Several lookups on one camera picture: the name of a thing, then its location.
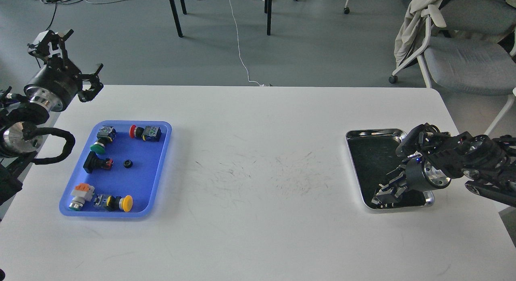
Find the yellow push button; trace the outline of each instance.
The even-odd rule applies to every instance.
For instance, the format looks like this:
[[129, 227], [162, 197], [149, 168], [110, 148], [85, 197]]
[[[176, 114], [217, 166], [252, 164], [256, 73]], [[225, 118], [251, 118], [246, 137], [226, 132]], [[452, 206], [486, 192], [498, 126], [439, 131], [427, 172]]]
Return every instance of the yellow push button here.
[[131, 195], [126, 195], [122, 200], [121, 209], [128, 212], [131, 208], [133, 208], [133, 197]]

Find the black cable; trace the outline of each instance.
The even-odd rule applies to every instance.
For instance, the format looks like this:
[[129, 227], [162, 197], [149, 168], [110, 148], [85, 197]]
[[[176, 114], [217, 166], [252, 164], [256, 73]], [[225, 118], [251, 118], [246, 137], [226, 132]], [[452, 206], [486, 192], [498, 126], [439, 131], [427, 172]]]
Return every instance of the black cable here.
[[45, 31], [50, 29], [50, 26], [52, 26], [52, 23], [54, 22], [54, 18], [56, 16], [56, 11], [57, 11], [57, 3], [56, 3], [56, 7], [54, 8], [54, 14], [52, 15], [52, 20], [50, 21], [50, 24], [48, 24], [48, 27], [45, 29]]
[[28, 132], [29, 139], [43, 135], [53, 135], [64, 138], [66, 143], [64, 144], [63, 151], [59, 156], [51, 158], [34, 158], [31, 162], [35, 165], [46, 165], [61, 162], [72, 152], [72, 148], [75, 145], [75, 137], [70, 132], [57, 128], [36, 128], [35, 130]]

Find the white cable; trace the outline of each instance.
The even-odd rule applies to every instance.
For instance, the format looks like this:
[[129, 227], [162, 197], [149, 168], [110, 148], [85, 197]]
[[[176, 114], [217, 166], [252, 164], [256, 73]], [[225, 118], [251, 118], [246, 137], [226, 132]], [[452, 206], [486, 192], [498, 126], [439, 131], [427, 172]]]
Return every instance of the white cable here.
[[260, 84], [258, 81], [251, 81], [251, 79], [249, 78], [249, 69], [247, 69], [247, 66], [245, 64], [243, 64], [242, 55], [240, 53], [240, 38], [238, 37], [238, 25], [236, 24], [236, 18], [235, 18], [235, 14], [233, 13], [233, 5], [231, 5], [231, 0], [229, 0], [229, 6], [231, 7], [231, 15], [233, 16], [233, 20], [235, 22], [236, 43], [238, 46], [238, 57], [240, 58], [240, 62], [242, 63], [243, 67], [246, 69], [247, 81], [249, 81], [250, 83], [256, 83], [256, 84], [258, 84], [258, 86], [264, 86], [264, 85]]

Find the gray chair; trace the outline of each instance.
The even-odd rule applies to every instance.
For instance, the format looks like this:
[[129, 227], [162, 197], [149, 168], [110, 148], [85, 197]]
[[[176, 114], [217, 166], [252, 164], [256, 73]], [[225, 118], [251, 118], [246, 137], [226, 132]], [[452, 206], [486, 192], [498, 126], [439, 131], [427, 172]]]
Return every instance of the gray chair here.
[[451, 0], [441, 11], [429, 5], [421, 17], [425, 28], [422, 45], [400, 63], [389, 82], [395, 83], [396, 74], [417, 59], [427, 88], [432, 88], [433, 80], [454, 92], [507, 95], [506, 104], [485, 131], [486, 135], [490, 134], [514, 103], [516, 64], [511, 56], [516, 53], [516, 47], [508, 54], [491, 42], [432, 37], [431, 29], [435, 25], [487, 35], [510, 33], [516, 24], [516, 9], [498, 0]]

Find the gray floor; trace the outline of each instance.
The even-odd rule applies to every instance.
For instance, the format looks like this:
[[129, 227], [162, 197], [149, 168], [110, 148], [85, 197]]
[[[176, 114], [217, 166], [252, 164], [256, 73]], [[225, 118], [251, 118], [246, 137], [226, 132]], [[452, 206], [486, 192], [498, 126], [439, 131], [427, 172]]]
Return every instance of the gray floor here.
[[[348, 15], [342, 12], [345, 0], [274, 0], [271, 36], [265, 34], [262, 1], [231, 1], [241, 55], [254, 81], [424, 88], [417, 65], [403, 70], [397, 84], [387, 82], [408, 0], [350, 0]], [[51, 29], [74, 29], [67, 41], [70, 58], [83, 72], [104, 63], [104, 84], [254, 85], [247, 82], [238, 58], [229, 1], [186, 0], [186, 6], [188, 15], [179, 15], [184, 38], [177, 37], [168, 0], [59, 5]], [[38, 71], [26, 44], [48, 26], [53, 11], [53, 5], [34, 0], [0, 0], [0, 87], [21, 90]], [[441, 95], [459, 131], [472, 134], [483, 133], [506, 100], [446, 91]], [[515, 115], [513, 108], [493, 134], [516, 134]]]

